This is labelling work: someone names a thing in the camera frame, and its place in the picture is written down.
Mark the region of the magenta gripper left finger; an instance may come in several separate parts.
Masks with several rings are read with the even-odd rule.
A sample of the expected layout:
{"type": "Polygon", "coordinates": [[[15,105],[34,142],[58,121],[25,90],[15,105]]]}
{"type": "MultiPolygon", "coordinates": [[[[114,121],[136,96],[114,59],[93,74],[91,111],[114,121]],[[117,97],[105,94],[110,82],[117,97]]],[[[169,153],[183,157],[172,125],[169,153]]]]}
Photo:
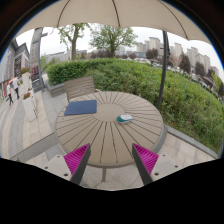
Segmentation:
{"type": "Polygon", "coordinates": [[[91,154],[90,144],[83,145],[64,156],[71,172],[71,182],[79,185],[91,154]]]}

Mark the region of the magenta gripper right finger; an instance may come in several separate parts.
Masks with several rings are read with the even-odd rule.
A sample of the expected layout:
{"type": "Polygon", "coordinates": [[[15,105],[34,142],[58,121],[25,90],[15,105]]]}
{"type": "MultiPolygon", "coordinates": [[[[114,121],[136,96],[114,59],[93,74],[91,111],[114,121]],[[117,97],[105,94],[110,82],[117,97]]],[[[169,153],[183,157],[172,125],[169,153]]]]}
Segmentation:
{"type": "Polygon", "coordinates": [[[148,185],[152,183],[153,180],[151,178],[151,172],[159,158],[159,155],[135,143],[132,144],[132,154],[143,184],[148,185]]]}

